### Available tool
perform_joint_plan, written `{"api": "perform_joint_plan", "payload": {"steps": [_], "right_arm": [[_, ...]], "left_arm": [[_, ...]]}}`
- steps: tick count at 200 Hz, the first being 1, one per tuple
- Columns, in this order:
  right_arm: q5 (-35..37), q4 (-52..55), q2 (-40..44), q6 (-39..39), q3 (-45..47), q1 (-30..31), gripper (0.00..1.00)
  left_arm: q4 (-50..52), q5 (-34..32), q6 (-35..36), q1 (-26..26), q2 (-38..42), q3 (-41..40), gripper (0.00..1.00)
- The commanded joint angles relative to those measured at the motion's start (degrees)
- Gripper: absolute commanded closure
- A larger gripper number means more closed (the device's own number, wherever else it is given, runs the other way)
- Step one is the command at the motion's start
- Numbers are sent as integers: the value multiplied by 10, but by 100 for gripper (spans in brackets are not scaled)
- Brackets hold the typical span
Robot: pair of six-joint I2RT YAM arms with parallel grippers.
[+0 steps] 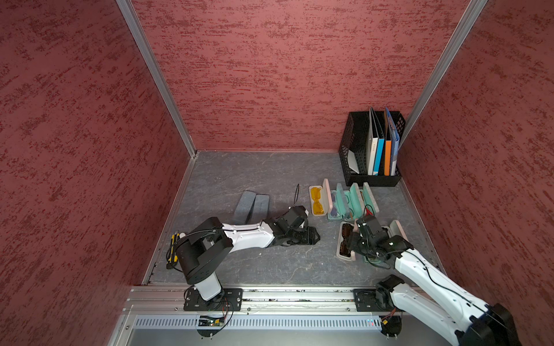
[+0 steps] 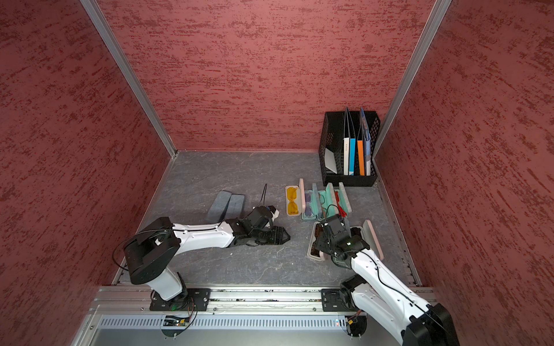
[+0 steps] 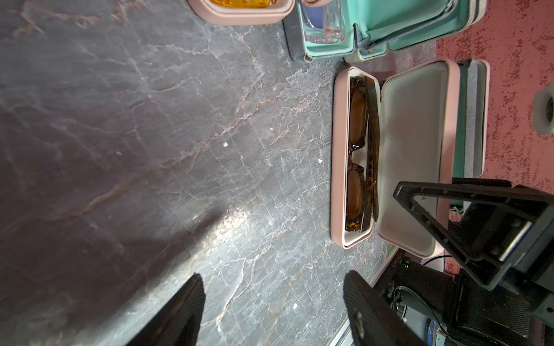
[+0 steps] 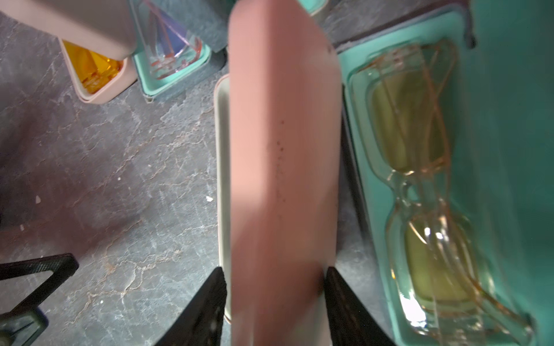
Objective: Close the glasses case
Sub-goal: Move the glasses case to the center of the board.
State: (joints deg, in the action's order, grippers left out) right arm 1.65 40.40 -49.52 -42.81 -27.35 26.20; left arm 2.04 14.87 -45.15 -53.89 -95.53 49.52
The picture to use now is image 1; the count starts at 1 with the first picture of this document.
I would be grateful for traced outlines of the grey case with black glasses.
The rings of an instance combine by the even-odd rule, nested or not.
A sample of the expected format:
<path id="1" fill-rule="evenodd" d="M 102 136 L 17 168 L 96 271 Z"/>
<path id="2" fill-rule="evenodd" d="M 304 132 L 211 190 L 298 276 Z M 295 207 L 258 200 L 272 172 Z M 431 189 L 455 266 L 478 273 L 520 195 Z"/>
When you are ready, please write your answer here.
<path id="1" fill-rule="evenodd" d="M 250 215 L 251 223 L 260 223 L 268 216 L 270 204 L 269 195 L 257 195 L 252 206 L 252 212 Z"/>

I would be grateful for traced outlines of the pink case with tortoise sunglasses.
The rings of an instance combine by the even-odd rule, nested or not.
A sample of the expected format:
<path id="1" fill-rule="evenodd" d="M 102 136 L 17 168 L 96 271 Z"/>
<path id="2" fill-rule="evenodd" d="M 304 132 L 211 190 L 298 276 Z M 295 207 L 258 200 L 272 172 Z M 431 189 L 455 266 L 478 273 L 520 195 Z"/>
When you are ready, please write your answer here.
<path id="1" fill-rule="evenodd" d="M 336 249 L 336 257 L 342 261 L 355 262 L 356 255 L 348 248 L 348 238 L 357 231 L 353 223 L 342 222 L 338 231 L 338 245 Z"/>

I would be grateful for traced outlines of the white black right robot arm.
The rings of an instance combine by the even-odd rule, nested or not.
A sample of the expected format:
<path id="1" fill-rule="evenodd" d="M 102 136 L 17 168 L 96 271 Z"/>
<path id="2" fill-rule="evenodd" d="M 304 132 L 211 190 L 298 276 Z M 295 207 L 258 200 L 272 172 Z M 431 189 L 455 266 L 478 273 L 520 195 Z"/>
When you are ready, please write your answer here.
<path id="1" fill-rule="evenodd" d="M 431 265 L 404 237 L 393 236 L 367 215 L 341 227 L 341 252 L 363 256 L 376 268 L 394 269 L 369 292 L 385 315 L 382 334 L 396 336 L 406 312 L 451 345 L 520 345 L 512 314 L 466 291 Z"/>

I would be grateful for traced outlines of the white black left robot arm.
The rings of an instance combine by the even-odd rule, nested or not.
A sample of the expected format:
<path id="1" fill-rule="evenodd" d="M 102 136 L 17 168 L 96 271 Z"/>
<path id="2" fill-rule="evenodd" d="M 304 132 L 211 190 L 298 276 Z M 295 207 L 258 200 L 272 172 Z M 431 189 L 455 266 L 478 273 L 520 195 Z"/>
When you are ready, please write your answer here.
<path id="1" fill-rule="evenodd" d="M 319 241 L 320 235 L 309 225 L 309 213 L 303 206 L 291 207 L 278 218 L 247 225 L 222 223 L 211 217 L 188 234 L 174 235 L 166 253 L 167 268 L 181 272 L 186 283 L 208 302 L 222 293 L 216 269 L 228 254 L 246 249 L 312 246 Z"/>

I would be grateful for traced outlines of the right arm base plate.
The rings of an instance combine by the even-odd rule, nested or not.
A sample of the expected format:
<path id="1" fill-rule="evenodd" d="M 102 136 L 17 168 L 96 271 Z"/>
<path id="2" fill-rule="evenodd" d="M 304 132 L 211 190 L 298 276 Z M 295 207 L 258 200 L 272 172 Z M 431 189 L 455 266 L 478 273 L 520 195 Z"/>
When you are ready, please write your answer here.
<path id="1" fill-rule="evenodd" d="M 389 293 L 382 288 L 354 289 L 353 301 L 358 312 L 385 312 L 395 308 Z"/>

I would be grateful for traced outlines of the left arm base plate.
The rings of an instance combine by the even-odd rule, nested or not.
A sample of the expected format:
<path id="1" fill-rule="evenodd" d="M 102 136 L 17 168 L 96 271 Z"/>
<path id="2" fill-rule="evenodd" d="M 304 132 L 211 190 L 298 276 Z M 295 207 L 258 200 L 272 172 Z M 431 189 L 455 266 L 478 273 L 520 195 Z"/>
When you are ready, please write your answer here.
<path id="1" fill-rule="evenodd" d="M 222 288 L 212 299 L 202 299 L 196 287 L 191 286 L 183 295 L 184 311 L 240 311 L 244 291 L 241 288 Z"/>

